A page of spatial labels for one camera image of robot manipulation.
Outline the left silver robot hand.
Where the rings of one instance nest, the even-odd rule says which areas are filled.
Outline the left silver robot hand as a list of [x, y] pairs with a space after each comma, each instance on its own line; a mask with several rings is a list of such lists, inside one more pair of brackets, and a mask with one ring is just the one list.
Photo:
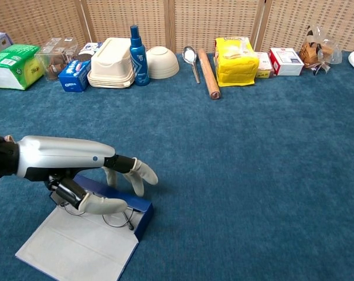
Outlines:
[[25, 136], [17, 143], [16, 175], [30, 181], [43, 181], [49, 190], [80, 212], [104, 215], [124, 212], [122, 199], [99, 197], [74, 181], [82, 170], [102, 168], [107, 184], [115, 187], [116, 174], [131, 183], [137, 196], [144, 194], [144, 183], [158, 183], [156, 173], [136, 157], [118, 155], [112, 146], [85, 139], [51, 136]]

